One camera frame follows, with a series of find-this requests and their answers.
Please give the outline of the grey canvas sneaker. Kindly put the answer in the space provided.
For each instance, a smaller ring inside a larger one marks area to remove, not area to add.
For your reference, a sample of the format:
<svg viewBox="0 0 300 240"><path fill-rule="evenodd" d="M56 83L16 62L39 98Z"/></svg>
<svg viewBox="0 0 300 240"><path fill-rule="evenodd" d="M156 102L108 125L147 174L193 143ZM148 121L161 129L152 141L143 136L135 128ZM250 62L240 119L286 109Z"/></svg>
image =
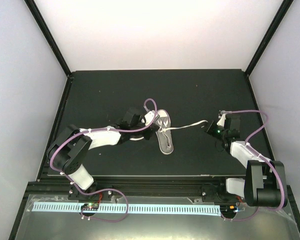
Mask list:
<svg viewBox="0 0 300 240"><path fill-rule="evenodd" d="M156 132L159 148L164 155L169 155L174 150L172 134L171 130L169 130L171 127L171 119L168 112L164 109L158 110L157 114L158 118L154 123L159 127Z"/></svg>

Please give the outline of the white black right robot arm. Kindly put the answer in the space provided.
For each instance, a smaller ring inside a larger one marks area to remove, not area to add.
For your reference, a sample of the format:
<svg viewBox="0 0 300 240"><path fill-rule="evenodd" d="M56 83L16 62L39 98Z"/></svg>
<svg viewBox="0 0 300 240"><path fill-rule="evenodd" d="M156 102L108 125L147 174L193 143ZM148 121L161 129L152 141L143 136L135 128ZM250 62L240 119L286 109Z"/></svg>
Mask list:
<svg viewBox="0 0 300 240"><path fill-rule="evenodd" d="M227 178L225 184L218 187L218 198L228 202L237 195L244 198L250 207L268 207L278 211L288 203L285 167L282 162L270 160L250 143L240 140L240 123L239 115L225 113L218 121L208 122L203 127L245 167L244 178Z"/></svg>

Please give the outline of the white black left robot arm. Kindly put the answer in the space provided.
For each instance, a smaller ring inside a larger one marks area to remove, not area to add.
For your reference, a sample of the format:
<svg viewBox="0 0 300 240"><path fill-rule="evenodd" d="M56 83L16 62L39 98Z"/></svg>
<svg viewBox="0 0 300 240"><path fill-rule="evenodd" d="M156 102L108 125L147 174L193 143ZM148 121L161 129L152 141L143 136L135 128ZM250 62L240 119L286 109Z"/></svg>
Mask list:
<svg viewBox="0 0 300 240"><path fill-rule="evenodd" d="M155 124L160 115L152 110L144 114L130 108L116 123L94 129L66 127L50 145L46 152L50 168L66 175L77 185L79 193L87 200L93 199L98 192L94 179L83 165L89 150L104 146L116 146L131 139L149 140L159 130Z"/></svg>

